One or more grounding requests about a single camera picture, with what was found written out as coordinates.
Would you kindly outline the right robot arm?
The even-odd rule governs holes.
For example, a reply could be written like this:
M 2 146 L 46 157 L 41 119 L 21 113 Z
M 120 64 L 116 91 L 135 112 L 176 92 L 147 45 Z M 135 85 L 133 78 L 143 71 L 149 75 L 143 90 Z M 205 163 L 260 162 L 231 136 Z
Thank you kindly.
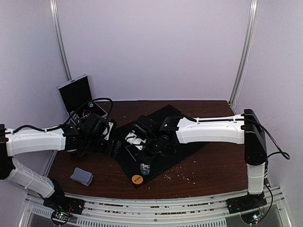
M 241 114 L 223 117 L 190 117 L 185 114 L 168 115 L 161 121 L 140 116 L 125 135 L 125 142 L 142 155 L 148 165 L 148 156 L 164 155 L 170 149 L 199 143 L 240 145 L 244 148 L 247 168 L 248 195 L 243 205 L 252 209 L 261 201 L 267 168 L 265 130 L 252 109 Z

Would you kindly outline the blue playing card deck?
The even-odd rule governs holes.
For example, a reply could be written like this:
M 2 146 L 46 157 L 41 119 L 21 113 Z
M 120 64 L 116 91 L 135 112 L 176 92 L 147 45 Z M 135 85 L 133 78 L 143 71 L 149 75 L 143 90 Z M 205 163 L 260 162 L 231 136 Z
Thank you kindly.
M 76 182 L 81 183 L 82 185 L 89 186 L 92 182 L 93 174 L 76 167 L 70 178 Z

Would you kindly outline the multicolour poker chip stack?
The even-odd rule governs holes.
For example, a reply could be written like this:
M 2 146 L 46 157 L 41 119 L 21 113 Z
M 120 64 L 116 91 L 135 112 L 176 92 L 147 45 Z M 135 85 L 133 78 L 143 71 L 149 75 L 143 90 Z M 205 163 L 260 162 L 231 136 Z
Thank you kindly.
M 150 168 L 151 168 L 151 165 L 147 165 L 147 164 L 144 164 L 144 163 L 140 164 L 140 171 L 141 171 L 142 175 L 149 175 L 150 174 Z

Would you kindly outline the orange big blind button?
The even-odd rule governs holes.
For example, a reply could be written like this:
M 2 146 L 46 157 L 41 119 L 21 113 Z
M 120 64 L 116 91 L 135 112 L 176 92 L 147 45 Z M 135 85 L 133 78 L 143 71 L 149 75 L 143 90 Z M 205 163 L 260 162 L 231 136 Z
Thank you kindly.
M 131 181 L 135 185 L 140 185 L 143 183 L 143 177 L 141 175 L 133 175 Z

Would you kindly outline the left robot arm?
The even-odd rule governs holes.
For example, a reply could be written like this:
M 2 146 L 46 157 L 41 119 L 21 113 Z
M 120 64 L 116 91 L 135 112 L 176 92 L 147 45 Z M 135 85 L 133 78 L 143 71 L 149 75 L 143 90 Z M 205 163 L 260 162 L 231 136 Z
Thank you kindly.
M 60 185 L 24 166 L 13 157 L 29 152 L 56 150 L 76 151 L 82 156 L 86 152 L 104 152 L 110 144 L 115 120 L 107 120 L 91 114 L 79 124 L 64 123 L 60 126 L 39 129 L 24 125 L 15 130 L 0 126 L 0 178 L 11 180 L 25 189 L 40 194 L 58 210 L 68 206 Z

